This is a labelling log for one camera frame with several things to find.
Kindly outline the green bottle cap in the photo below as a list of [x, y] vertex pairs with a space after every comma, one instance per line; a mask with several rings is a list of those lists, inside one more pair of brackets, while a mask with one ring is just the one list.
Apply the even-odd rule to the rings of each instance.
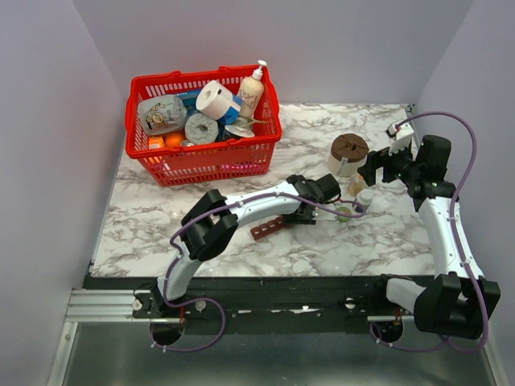
[[352, 219], [352, 210], [348, 207], [339, 206], [336, 208], [336, 210], [340, 213], [336, 218], [340, 223], [345, 224]]

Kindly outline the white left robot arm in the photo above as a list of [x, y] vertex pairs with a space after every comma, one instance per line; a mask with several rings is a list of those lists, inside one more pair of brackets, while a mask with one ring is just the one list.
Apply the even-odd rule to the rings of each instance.
[[199, 267], [221, 255], [239, 228], [278, 216], [295, 224], [314, 224], [314, 210], [340, 194], [339, 183], [331, 174], [316, 180], [291, 175], [276, 186], [242, 195], [208, 191], [170, 238], [175, 251], [166, 272], [157, 279], [151, 309], [162, 318], [171, 317]]

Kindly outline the red weekly pill organizer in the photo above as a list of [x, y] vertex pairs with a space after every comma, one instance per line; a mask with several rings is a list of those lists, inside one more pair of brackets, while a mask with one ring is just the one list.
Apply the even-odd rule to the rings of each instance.
[[255, 241], [259, 241], [287, 227], [288, 224], [284, 223], [283, 218], [279, 216], [263, 224], [259, 224], [254, 228], [251, 228], [250, 234]]

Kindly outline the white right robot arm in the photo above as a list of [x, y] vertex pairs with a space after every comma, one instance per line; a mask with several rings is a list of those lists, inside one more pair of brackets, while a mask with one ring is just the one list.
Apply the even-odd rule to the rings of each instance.
[[368, 186], [375, 184], [378, 169], [383, 170], [383, 183], [398, 179], [406, 185], [429, 237], [435, 277], [427, 286], [390, 277], [385, 287], [371, 293], [370, 305], [381, 315], [398, 306], [408, 310], [422, 332], [478, 339], [501, 290], [475, 262], [460, 223], [459, 205], [451, 201], [456, 188], [444, 179], [451, 142], [426, 135], [417, 154], [412, 154], [410, 145], [410, 139], [402, 139], [369, 152], [358, 172]]

